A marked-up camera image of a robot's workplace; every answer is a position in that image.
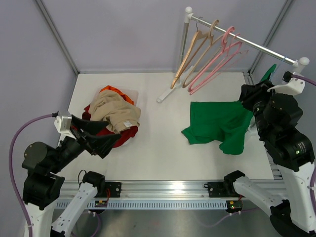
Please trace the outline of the red t shirt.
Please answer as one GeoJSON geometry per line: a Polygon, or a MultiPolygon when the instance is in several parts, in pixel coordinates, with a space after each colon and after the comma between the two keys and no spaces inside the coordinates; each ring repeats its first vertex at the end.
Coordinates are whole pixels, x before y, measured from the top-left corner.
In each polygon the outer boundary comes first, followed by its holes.
{"type": "MultiPolygon", "coordinates": [[[[91,114],[88,112],[90,106],[86,106],[84,108],[84,112],[82,113],[83,120],[90,120],[91,114]]],[[[136,133],[138,132],[137,126],[132,126],[127,130],[120,132],[121,138],[115,143],[113,148],[118,148],[124,145],[130,138],[134,138],[136,133]]],[[[109,131],[107,128],[102,129],[100,132],[97,133],[97,136],[105,136],[105,135],[113,135],[114,133],[109,131]]]]}

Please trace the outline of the beige t shirt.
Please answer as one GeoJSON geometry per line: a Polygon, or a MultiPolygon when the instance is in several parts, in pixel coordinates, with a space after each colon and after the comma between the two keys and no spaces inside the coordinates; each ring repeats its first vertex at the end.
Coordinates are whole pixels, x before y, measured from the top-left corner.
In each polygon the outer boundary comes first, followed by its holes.
{"type": "Polygon", "coordinates": [[[140,108],[125,101],[119,93],[112,90],[99,92],[90,103],[88,112],[92,121],[108,122],[107,129],[113,133],[140,126],[140,108]]]}

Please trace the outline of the green t shirt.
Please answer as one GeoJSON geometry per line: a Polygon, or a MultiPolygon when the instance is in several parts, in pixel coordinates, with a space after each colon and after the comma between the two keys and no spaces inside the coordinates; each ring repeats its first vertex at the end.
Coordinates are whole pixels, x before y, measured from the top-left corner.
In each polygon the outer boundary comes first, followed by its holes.
{"type": "Polygon", "coordinates": [[[181,133],[190,145],[219,141],[224,154],[236,156],[243,153],[252,118],[240,101],[191,102],[190,126],[181,133]]]}

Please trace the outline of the orange t shirt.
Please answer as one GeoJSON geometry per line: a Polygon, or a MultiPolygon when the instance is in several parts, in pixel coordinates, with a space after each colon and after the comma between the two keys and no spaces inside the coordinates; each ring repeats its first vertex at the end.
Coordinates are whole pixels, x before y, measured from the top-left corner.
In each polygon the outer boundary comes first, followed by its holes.
{"type": "Polygon", "coordinates": [[[123,93],[121,90],[119,90],[113,86],[107,85],[107,86],[103,87],[99,92],[101,93],[104,90],[114,91],[114,92],[118,93],[125,101],[127,101],[128,103],[130,103],[132,105],[135,105],[135,102],[127,94],[123,93]]]}

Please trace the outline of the beige plastic hanger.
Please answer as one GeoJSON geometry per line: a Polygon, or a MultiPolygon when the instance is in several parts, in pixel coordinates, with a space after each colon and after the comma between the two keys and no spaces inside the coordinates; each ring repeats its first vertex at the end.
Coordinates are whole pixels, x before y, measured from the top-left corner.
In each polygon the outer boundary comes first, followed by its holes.
{"type": "Polygon", "coordinates": [[[215,26],[219,24],[219,22],[220,22],[219,19],[216,19],[215,21],[212,22],[212,25],[207,35],[207,39],[210,41],[209,46],[206,48],[203,54],[198,58],[196,63],[190,67],[190,71],[188,75],[185,77],[185,79],[182,82],[182,88],[186,88],[193,81],[193,79],[189,80],[191,74],[195,71],[196,67],[200,64],[201,60],[207,54],[207,52],[223,37],[223,34],[221,34],[218,38],[216,39],[214,38],[215,35],[213,34],[213,30],[215,26]]]}

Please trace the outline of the wooden hanger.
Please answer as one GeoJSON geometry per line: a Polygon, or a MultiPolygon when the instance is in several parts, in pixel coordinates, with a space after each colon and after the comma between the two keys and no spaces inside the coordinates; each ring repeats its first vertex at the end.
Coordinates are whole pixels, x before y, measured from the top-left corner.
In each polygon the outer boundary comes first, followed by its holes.
{"type": "Polygon", "coordinates": [[[196,21],[196,32],[193,35],[193,38],[191,40],[191,43],[189,45],[189,48],[187,50],[187,53],[184,54],[186,41],[187,41],[187,35],[188,35],[188,29],[189,29],[189,23],[184,23],[182,37],[181,37],[181,43],[180,43],[180,55],[178,60],[178,69],[174,76],[174,79],[171,83],[170,89],[173,90],[180,86],[180,77],[186,70],[186,68],[189,66],[193,58],[196,56],[198,51],[201,49],[201,47],[205,44],[205,42],[208,39],[208,33],[203,33],[201,30],[198,29],[198,22],[202,20],[202,17],[199,17],[196,21]]]}

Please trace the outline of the blue hanger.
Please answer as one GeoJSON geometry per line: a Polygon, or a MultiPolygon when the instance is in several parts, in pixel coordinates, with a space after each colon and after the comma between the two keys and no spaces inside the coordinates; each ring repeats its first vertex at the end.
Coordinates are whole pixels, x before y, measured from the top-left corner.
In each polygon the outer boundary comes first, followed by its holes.
{"type": "Polygon", "coordinates": [[[272,81],[273,77],[275,76],[275,73],[278,71],[278,69],[280,68],[280,66],[282,65],[282,63],[285,61],[286,56],[284,56],[284,58],[282,59],[281,63],[279,63],[276,68],[274,69],[274,71],[271,73],[270,77],[269,77],[269,81],[272,81]]]}

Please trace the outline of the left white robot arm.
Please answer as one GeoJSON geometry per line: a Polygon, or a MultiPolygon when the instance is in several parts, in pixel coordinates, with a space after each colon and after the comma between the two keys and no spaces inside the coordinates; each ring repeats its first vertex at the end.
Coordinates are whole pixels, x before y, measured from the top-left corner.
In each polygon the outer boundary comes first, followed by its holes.
{"type": "Polygon", "coordinates": [[[57,174],[81,153],[105,158],[121,138],[120,134],[100,136],[108,125],[105,121],[82,120],[71,114],[53,114],[57,131],[64,136],[53,148],[35,142],[24,152],[22,167],[28,176],[24,182],[22,200],[29,215],[28,226],[33,237],[69,237],[81,214],[93,198],[109,199],[113,192],[104,175],[89,171],[62,214],[53,221],[53,212],[60,197],[64,177],[57,174]]]}

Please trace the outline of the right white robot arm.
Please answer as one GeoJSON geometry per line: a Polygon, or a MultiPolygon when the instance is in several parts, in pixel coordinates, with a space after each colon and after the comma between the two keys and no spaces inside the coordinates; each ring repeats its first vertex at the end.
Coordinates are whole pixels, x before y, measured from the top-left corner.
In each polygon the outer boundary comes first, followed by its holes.
{"type": "Polygon", "coordinates": [[[259,138],[278,166],[287,198],[272,196],[241,171],[224,177],[224,192],[257,205],[283,237],[315,236],[315,155],[309,138],[296,129],[302,109],[292,95],[276,92],[268,80],[243,85],[239,101],[254,115],[259,138]]]}

